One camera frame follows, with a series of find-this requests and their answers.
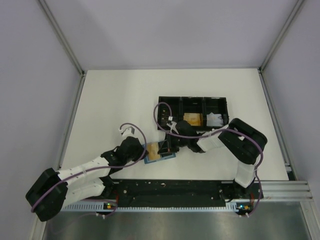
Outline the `blue leather card holder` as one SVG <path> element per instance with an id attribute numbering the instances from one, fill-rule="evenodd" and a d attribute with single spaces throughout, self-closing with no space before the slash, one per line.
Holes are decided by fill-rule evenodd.
<path id="1" fill-rule="evenodd" d="M 168 143 L 166 140 L 147 143 L 146 150 L 147 153 L 143 159 L 145 164 L 151 164 L 176 157 L 174 152 L 168 150 Z"/>

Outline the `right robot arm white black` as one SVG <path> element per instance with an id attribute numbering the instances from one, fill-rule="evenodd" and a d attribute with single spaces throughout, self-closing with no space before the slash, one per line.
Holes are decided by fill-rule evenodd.
<path id="1" fill-rule="evenodd" d="M 159 155 L 177 153 L 180 148 L 187 147 L 197 154 L 213 149 L 226 147 L 238 160 L 234 178 L 233 192 L 239 198 L 245 198 L 252 191 L 251 184 L 256 178 L 258 157 L 263 156 L 268 142 L 266 136 L 239 118 L 234 118 L 222 128 L 209 132 L 197 132 L 187 121 L 173 121 L 170 116 L 166 125 L 165 139 L 159 145 Z"/>

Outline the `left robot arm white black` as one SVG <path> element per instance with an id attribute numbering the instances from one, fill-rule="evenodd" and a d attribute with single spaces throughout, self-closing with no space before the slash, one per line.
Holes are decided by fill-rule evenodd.
<path id="1" fill-rule="evenodd" d="M 138 138 L 128 136 L 119 146 L 87 163 L 65 170 L 44 170 L 25 198 L 31 212 L 41 222 L 47 222 L 75 202 L 99 196 L 109 198 L 114 191 L 110 175 L 133 166 L 147 154 Z"/>

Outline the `gold VIP card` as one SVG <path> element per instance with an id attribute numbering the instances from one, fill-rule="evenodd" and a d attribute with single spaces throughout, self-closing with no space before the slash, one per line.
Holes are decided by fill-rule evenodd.
<path id="1" fill-rule="evenodd" d="M 147 159 L 149 162 L 157 161 L 161 158 L 160 154 L 158 154 L 159 146 L 157 142 L 148 143 L 146 148 L 148 151 Z"/>

